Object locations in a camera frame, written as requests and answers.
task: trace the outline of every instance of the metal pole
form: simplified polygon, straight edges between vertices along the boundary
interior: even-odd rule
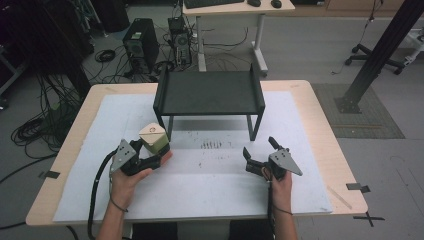
[[[378,77],[387,60],[389,60],[423,12],[423,0],[404,1],[352,85],[342,98],[335,99],[337,108],[341,113],[360,113],[358,103],[362,96],[374,79]]]

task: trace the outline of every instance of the keyboard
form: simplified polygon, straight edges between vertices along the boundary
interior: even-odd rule
[[[240,3],[244,0],[184,0],[187,9],[218,6],[230,3]]]

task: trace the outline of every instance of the black tape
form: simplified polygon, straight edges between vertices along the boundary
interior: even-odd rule
[[[54,171],[48,171],[46,173],[41,172],[41,174],[38,176],[39,178],[46,179],[46,178],[53,178],[57,179],[59,177],[60,173],[54,172]]]
[[[349,190],[361,190],[361,193],[371,192],[371,189],[366,186],[361,186],[360,183],[346,183],[346,187]]]
[[[382,217],[371,217],[368,211],[365,214],[367,215],[366,217],[354,216],[353,219],[368,220],[371,227],[374,227],[374,223],[372,222],[372,220],[386,221],[386,219]]]

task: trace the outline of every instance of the hand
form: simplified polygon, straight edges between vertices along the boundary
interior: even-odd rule
[[[145,169],[133,176],[127,176],[121,170],[112,174],[111,198],[121,208],[127,209],[133,199],[137,183],[147,177],[153,170]]]
[[[272,201],[274,205],[291,212],[292,173],[287,171],[283,179],[272,178]]]

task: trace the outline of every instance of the computer tower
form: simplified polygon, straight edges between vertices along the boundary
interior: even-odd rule
[[[123,39],[134,73],[151,73],[159,54],[152,19],[136,18]]]
[[[175,35],[174,53],[177,65],[191,64],[191,51],[188,31]]]
[[[168,18],[168,26],[177,66],[191,64],[190,34],[183,17]]]

